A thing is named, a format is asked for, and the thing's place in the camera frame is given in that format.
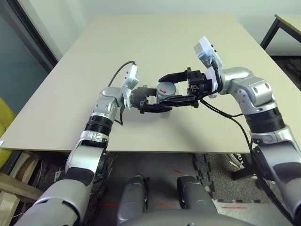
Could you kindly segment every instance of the white table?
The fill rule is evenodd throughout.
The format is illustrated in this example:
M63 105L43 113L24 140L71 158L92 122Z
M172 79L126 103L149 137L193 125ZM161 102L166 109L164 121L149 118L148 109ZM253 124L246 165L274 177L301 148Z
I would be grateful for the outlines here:
M275 14L275 20L261 42L266 49L279 28L301 42L301 14Z
M285 123L301 144L301 93L228 14L98 16L40 85L6 133L1 147L66 151L75 145L101 89L121 64L135 60L140 83L156 87L168 73L205 72L193 46L206 36L223 67L246 67L273 88ZM123 73L113 86L120 86ZM187 83L178 85L184 93ZM230 95L206 100L221 110L240 113ZM249 131L244 117L238 119ZM168 119L159 114L124 112L124 126L113 125L109 151L247 153L240 128L203 105L174 108Z

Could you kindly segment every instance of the table leg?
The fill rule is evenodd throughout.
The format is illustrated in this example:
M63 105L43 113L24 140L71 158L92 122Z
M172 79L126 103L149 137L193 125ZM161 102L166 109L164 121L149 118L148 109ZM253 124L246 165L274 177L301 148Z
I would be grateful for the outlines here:
M295 38L298 42L301 42L301 34L293 30L291 27L283 23L282 21L279 21L278 27L280 27L282 30L284 30L286 33L288 33L290 36Z
M253 166L251 165L250 155L242 154L241 157L244 161L244 168L231 174L233 180L250 178L255 174Z
M273 39L274 35L276 34L276 32L278 31L279 29L279 20L276 18L274 20L274 23L272 24L272 26L269 28L269 31L268 33L265 35L265 37L263 38L262 42L260 43L260 46L263 48L263 49L266 49L267 46L269 45L269 43L271 42L271 40Z

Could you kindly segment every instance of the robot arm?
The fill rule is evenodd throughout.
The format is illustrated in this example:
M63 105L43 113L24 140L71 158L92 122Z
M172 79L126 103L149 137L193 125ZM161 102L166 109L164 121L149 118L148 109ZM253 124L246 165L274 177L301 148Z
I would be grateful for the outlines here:
M188 68L183 73L168 74L161 78L159 82L177 83L187 80L189 88L187 96L168 97L161 100L160 104L198 107L198 100L206 96L214 98L217 93L231 94L246 118L252 142L257 144L254 149L250 147L257 176L275 181L290 216L296 225L300 225L301 152L290 128L283 122L271 86L246 68L222 70L220 58L205 37L195 46L195 52L207 67L207 72L203 74Z
M170 96L150 105L147 97L156 96L156 89L144 86L131 91L138 83L135 64L121 88L103 89L68 158L65 178L54 183L16 225L71 226L82 222L93 182L105 175L106 147L118 107L136 107L140 113L167 112L172 106L191 105L197 108L199 100L206 96L216 97L218 93L231 94L238 102L250 127L252 141L257 144L251 150L256 174L259 178L276 182L291 217L299 225L301 153L289 127L282 120L270 85L245 68L222 70L220 58L205 37L195 51L208 68L205 74L188 68L159 80L171 83L188 81L187 96Z
M117 108L129 103L131 90L138 83L136 73L137 66L132 64L121 88L107 87L101 91L86 127L68 157L64 179L47 189L16 226L80 225L93 183L102 180L107 173L109 134Z

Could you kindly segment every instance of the silver robot arm segment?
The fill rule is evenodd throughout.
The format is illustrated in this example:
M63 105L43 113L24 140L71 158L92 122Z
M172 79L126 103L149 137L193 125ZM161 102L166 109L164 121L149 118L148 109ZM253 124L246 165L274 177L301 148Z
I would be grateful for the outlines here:
M239 104L257 144L252 156L257 172L277 184L286 207L300 222L301 152L290 128L284 124L271 86L246 68L222 70L221 95L231 94Z
M16 226L73 226L83 221L93 183L106 176L106 148L117 108L131 107L129 95L139 81L136 74L137 66L133 63L121 88L107 87L100 92L86 127L68 157L64 179L47 189Z

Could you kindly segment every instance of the yellow chair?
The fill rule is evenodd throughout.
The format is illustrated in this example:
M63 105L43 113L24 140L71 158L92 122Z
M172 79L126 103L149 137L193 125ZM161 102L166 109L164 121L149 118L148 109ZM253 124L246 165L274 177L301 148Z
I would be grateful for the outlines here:
M15 117L15 113L12 112L9 106L0 97L0 137L3 135ZM0 168L5 164L11 154L12 150L0 149Z

